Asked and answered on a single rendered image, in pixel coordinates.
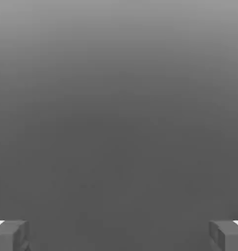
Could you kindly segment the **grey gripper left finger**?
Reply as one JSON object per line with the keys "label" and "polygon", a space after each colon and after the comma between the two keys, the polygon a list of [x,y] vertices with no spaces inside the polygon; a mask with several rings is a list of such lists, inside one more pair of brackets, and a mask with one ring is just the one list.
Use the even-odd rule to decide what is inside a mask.
{"label": "grey gripper left finger", "polygon": [[0,220],[0,251],[30,251],[28,221]]}

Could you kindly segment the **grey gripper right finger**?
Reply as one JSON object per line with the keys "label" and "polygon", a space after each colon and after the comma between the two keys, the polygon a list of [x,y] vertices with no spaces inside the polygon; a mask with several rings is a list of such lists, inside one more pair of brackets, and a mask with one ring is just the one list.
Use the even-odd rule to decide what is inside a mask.
{"label": "grey gripper right finger", "polygon": [[238,220],[209,221],[211,251],[238,251]]}

